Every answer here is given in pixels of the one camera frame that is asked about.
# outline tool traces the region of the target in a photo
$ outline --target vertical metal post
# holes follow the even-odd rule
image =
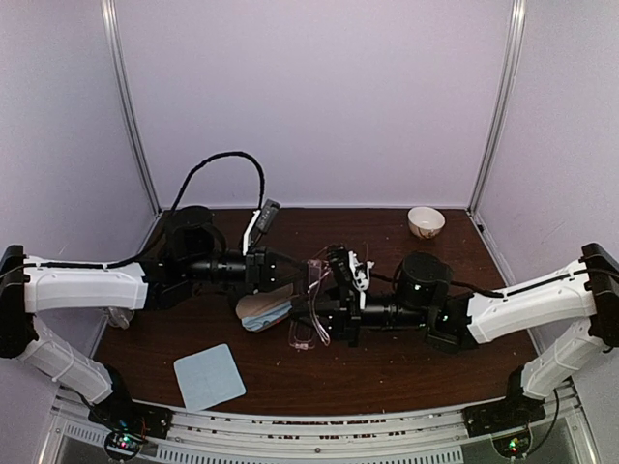
[[[123,61],[123,49],[121,47],[120,34],[118,32],[115,1],[102,0],[102,10],[103,25],[105,27],[105,34],[107,35],[109,50],[112,55],[112,62],[114,63],[116,83],[118,84],[118,92],[122,104],[123,118],[125,120],[127,134],[132,145],[133,156],[135,157],[141,183],[146,191],[146,196],[148,198],[151,210],[153,211],[153,215],[157,216],[161,212],[162,208],[159,203],[157,193],[155,192],[153,178],[151,177],[150,170],[148,169],[148,163],[144,155],[142,140],[139,136],[139,130],[137,128],[137,121],[135,120],[132,98],[129,91],[129,82],[127,80],[127,72],[125,70],[125,62]]]
[[[526,0],[514,0],[499,92],[496,98],[496,105],[494,106],[494,114],[492,116],[490,131],[486,142],[484,158],[482,159],[482,165],[477,176],[473,196],[471,197],[471,201],[468,206],[469,214],[472,217],[477,214],[479,209],[482,195],[484,194],[484,189],[486,188],[487,177],[498,148],[501,130],[503,130],[508,100],[514,87],[518,60],[520,58],[520,50],[522,48],[525,12]]]

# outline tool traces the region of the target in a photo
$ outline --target dark brown tabletop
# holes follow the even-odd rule
[[[403,210],[282,210],[261,245],[294,257],[312,257],[344,243],[390,276],[402,257],[427,251],[448,263],[454,279],[500,288],[501,276],[463,211],[443,212],[447,224],[431,241],[413,237]],[[217,211],[216,225],[232,244],[249,211]],[[372,281],[372,291],[387,284]],[[448,355],[423,343],[421,332],[362,330],[360,346],[319,343],[313,350],[288,346],[288,322],[262,333],[243,329],[225,297],[204,295],[162,312],[138,313],[127,331],[107,329],[97,360],[123,375],[137,399],[183,406],[173,363],[227,343],[247,394],[215,410],[278,415],[339,415],[426,409],[505,394],[508,375],[536,354],[526,332],[477,350]]]

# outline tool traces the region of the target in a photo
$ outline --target white wall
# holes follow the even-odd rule
[[[123,126],[97,0],[0,4],[0,250],[113,260],[152,221]],[[45,320],[88,352],[100,313]],[[32,462],[54,386],[0,360],[0,461]]]
[[[170,206],[218,151],[263,162],[297,206],[468,203],[498,88],[509,0],[124,0],[118,22],[155,188]],[[242,160],[186,204],[249,206]]]
[[[528,2],[516,86],[481,215],[516,280],[599,242],[619,257],[619,4]],[[569,323],[536,332],[547,346]],[[604,462],[616,461],[619,357],[576,377]]]

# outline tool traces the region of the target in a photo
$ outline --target ventilation grille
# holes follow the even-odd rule
[[[236,457],[214,457],[200,451],[165,449],[160,447],[157,461],[171,464],[281,464],[284,462],[301,462],[285,459],[247,459]],[[311,462],[329,462],[338,464],[463,464],[462,452],[459,447],[441,449],[438,451],[417,452],[392,459],[313,459]]]
[[[103,446],[103,441],[105,440],[105,434],[103,432],[74,423],[67,424],[65,435],[92,445]]]

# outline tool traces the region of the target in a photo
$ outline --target white bowl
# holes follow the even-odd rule
[[[445,225],[445,217],[434,208],[418,206],[408,212],[408,227],[420,239],[432,239]]]

